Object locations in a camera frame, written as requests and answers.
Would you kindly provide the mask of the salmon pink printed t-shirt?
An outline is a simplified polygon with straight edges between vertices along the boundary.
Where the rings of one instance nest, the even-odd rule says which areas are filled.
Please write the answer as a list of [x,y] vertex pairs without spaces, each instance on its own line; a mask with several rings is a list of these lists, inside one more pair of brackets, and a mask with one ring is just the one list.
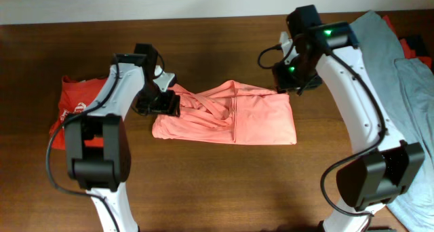
[[290,97],[274,90],[229,80],[200,93],[176,84],[180,115],[159,115],[155,138],[240,145],[297,143]]

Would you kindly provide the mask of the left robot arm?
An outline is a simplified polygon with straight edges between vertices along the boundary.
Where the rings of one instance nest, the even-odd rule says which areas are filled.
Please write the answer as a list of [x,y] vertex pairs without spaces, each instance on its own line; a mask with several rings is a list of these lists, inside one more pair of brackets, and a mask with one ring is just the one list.
[[138,43],[131,54],[115,54],[110,75],[82,115],[66,119],[64,137],[68,175],[92,199],[104,231],[139,231],[127,198],[132,158],[124,119],[137,114],[180,115],[180,97],[171,87],[159,52]]

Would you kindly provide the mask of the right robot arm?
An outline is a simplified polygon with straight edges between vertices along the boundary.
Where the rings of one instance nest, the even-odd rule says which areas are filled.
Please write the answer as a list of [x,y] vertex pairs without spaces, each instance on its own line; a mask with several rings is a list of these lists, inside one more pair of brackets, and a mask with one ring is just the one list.
[[359,42],[347,22],[324,24],[314,5],[297,7],[273,68],[280,93],[325,84],[351,140],[350,156],[330,166],[340,199],[319,231],[368,231],[374,214],[405,194],[422,166],[424,151],[407,142],[385,111],[365,68]]

